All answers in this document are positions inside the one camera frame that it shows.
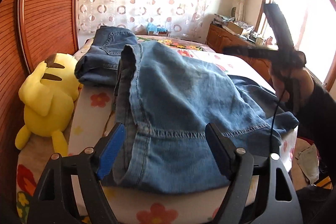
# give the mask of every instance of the blue gripper pad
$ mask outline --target blue gripper pad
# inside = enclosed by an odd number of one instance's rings
[[[97,170],[97,177],[99,180],[102,180],[103,177],[111,172],[113,163],[125,141],[125,126],[121,123],[117,129],[114,130],[114,132],[110,132],[110,134],[113,134],[113,136],[110,138],[110,141],[105,146],[105,149],[99,158],[99,167]]]

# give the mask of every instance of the window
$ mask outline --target window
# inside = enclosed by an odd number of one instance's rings
[[[320,82],[326,83],[336,53],[336,11],[329,0],[265,0],[277,3],[284,14],[294,46],[305,53],[306,67]],[[273,37],[262,14],[258,32]]]

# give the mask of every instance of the pikachu plush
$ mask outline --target pikachu plush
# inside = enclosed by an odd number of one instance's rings
[[[38,64],[19,90],[25,104],[25,125],[15,139],[21,150],[31,133],[51,137],[55,152],[68,155],[63,131],[70,122],[74,101],[78,98],[79,82],[74,72],[77,60],[68,54],[52,54]]]

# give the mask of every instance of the jeans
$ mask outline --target jeans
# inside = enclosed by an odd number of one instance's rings
[[[76,78],[85,85],[114,87],[120,54],[127,44],[137,44],[137,38],[130,30],[101,26],[90,49],[76,65]]]
[[[228,185],[205,140],[209,122],[237,147],[269,154],[276,96],[252,80],[230,78],[214,64],[158,42],[125,46],[115,92],[116,122],[129,129],[113,166],[120,186],[181,194]],[[280,135],[297,125],[279,108],[273,151],[279,151]]]

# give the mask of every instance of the black cable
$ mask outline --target black cable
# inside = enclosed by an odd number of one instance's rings
[[[270,132],[270,135],[269,135],[269,153],[273,153],[273,149],[272,149],[272,137],[273,137],[273,126],[274,126],[274,120],[275,120],[275,116],[277,115],[277,111],[278,111],[278,108],[279,108],[279,105],[280,105],[280,102],[281,102],[281,99],[283,97],[283,95],[285,94],[285,91],[286,89],[284,88],[283,89],[283,92],[279,98],[279,101],[277,103],[277,106],[275,107],[275,111],[274,111],[274,115],[273,115],[273,120],[272,120],[272,126],[271,126],[271,132]]]

